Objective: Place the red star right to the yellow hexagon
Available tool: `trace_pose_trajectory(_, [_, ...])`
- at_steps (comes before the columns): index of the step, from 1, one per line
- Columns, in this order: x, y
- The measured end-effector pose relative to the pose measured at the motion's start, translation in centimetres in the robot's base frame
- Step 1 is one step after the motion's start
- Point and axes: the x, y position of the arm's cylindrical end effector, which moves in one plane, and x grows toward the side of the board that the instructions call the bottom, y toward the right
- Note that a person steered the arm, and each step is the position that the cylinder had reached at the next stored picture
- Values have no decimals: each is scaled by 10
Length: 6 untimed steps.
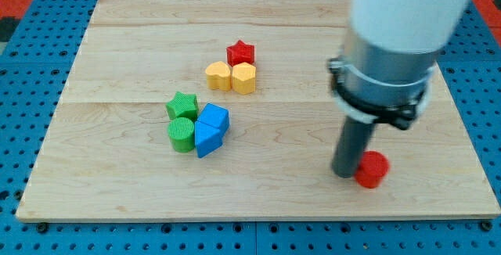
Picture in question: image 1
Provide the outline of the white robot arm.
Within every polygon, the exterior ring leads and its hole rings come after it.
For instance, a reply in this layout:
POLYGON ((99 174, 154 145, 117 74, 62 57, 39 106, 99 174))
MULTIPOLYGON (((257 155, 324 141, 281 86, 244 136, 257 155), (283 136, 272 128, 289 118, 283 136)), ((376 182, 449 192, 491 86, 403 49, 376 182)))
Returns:
POLYGON ((441 50, 469 0, 352 0, 340 55, 328 62, 347 128, 410 128, 426 109, 441 50))

